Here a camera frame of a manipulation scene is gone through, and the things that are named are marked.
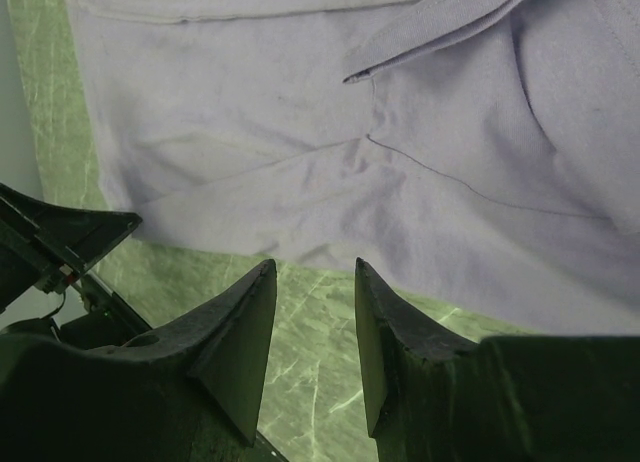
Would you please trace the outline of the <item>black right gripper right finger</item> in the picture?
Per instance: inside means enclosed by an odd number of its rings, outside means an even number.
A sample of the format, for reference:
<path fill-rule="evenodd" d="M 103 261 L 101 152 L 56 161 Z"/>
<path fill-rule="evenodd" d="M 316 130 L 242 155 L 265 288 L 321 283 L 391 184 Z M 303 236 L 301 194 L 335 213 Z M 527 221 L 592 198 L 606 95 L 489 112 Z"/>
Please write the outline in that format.
<path fill-rule="evenodd" d="M 355 321 L 367 431 L 382 461 L 635 461 L 635 336 L 472 342 L 363 260 Z"/>

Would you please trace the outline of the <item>purple t shirt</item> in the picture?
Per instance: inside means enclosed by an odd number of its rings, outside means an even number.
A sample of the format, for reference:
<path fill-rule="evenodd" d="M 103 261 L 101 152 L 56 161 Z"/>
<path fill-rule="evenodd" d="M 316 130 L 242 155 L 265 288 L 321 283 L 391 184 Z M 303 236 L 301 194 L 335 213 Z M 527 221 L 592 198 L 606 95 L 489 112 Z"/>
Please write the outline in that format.
<path fill-rule="evenodd" d="M 139 239 L 639 331 L 639 0 L 65 0 Z"/>

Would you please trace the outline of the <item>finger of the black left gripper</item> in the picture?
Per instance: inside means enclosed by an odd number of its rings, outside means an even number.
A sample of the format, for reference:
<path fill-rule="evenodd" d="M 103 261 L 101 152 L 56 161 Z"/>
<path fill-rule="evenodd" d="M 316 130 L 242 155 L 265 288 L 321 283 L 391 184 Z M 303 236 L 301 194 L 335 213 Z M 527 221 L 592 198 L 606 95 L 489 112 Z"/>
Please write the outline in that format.
<path fill-rule="evenodd" d="M 1 309 L 29 288 L 63 293 L 142 223 L 131 212 L 52 205 L 1 186 Z"/>

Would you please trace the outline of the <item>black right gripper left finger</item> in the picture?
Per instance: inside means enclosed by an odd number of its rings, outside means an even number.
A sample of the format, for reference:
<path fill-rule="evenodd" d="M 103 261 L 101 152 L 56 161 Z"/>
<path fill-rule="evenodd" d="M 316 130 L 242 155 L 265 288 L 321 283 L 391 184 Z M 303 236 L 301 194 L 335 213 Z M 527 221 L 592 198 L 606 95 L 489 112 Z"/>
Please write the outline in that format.
<path fill-rule="evenodd" d="M 254 447 L 276 265 L 121 346 L 1 339 L 5 461 L 244 461 Z"/>

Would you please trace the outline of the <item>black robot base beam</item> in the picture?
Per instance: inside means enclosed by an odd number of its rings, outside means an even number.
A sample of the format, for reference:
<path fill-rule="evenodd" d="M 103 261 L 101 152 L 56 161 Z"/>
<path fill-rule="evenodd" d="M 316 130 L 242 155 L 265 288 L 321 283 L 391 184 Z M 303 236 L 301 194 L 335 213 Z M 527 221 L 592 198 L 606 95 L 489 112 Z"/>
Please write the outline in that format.
<path fill-rule="evenodd" d="M 115 291 L 95 276 L 74 285 L 86 314 L 61 325 L 59 338 L 76 348 L 126 346 L 142 339 L 151 326 Z M 248 449 L 248 461 L 284 461 L 286 457 L 257 430 L 271 330 L 273 307 L 241 304 L 219 321 L 209 363 L 196 365 L 191 378 L 213 402 Z"/>

